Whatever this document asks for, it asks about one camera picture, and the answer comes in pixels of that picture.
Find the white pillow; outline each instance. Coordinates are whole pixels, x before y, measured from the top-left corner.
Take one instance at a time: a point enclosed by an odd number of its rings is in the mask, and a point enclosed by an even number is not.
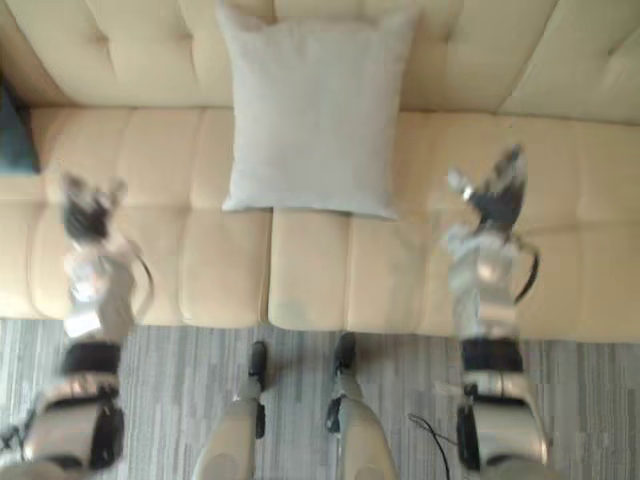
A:
[[[394,217],[391,156],[417,10],[380,21],[267,25],[224,2],[234,163],[222,209],[306,207]]]

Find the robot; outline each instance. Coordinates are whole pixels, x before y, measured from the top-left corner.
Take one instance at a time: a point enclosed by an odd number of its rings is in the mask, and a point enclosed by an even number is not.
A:
[[[447,248],[453,257],[449,285],[456,333],[461,342],[463,399],[458,409],[460,461],[484,480],[559,480],[546,465],[549,447],[533,387],[518,346],[516,304],[535,282],[539,255],[513,227],[526,189],[522,149],[510,149],[490,178],[475,188],[460,172],[449,185],[480,215],[475,229],[453,227]],[[61,379],[44,391],[21,428],[3,435],[18,443],[22,463],[0,467],[0,480],[77,480],[113,465],[123,448],[124,415],[117,403],[121,349],[135,318],[132,266],[145,269],[150,295],[153,279],[139,248],[113,242],[109,220],[124,192],[90,190],[67,177],[64,224],[75,246],[67,261],[72,309],[65,320],[70,339]],[[511,293],[513,262],[533,253],[531,275],[522,291]],[[355,380],[353,334],[344,335],[334,354],[334,394],[326,426],[341,442],[341,480],[397,478],[376,415],[364,404]],[[266,347],[253,345],[249,376],[196,466],[195,477],[251,478],[253,448],[264,434]]]

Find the carpet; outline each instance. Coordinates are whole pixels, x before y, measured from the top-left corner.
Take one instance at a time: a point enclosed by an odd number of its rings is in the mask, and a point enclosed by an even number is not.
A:
[[[270,326],[139,328],[121,369],[125,455],[99,478],[189,479],[258,338],[270,347],[271,387],[263,395],[267,432],[257,445],[256,479],[335,478],[337,445],[323,422],[337,334]],[[22,419],[53,378],[63,339],[60,322],[0,320],[0,425]],[[387,432],[400,478],[444,479],[433,440],[406,416],[420,414],[455,438],[455,398],[436,394],[434,384],[457,382],[457,343],[365,334],[358,341],[358,378]],[[523,353],[552,437],[553,465],[572,480],[640,478],[640,345],[525,342]],[[464,478],[455,448],[445,449],[452,477]]]

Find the couch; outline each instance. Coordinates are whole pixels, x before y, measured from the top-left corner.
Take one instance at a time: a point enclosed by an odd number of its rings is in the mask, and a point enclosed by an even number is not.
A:
[[[234,3],[277,21],[401,1]],[[2,71],[30,109],[43,170],[0,177],[0,316],[67,311],[59,177],[70,170],[128,183],[115,221],[156,280],[145,323],[451,335],[440,238],[473,216],[446,170],[479,179],[521,142],[519,231],[543,256],[523,336],[640,340],[640,3],[417,3],[388,221],[221,211],[233,105],[215,0],[0,0]]]

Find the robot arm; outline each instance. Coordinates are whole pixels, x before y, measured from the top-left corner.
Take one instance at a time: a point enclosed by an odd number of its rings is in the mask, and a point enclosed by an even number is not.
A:
[[[485,479],[558,478],[546,468],[548,443],[524,372],[517,301],[511,292],[513,262],[522,250],[512,229],[524,201],[524,156],[520,147],[509,151],[480,189],[456,171],[450,172],[449,183],[481,217],[475,230],[455,226],[447,238],[453,257],[449,286],[463,364],[464,399],[457,425],[460,460]],[[537,265],[536,253],[526,290],[535,280]]]
[[[88,478],[122,453],[118,367],[135,325],[131,265],[140,256],[128,241],[108,244],[113,240],[108,221],[121,188],[109,194],[90,191],[67,177],[65,189],[65,231],[75,247],[66,262],[72,300],[64,322],[69,344],[59,381],[40,395],[16,431],[23,463],[0,469],[1,480]]]

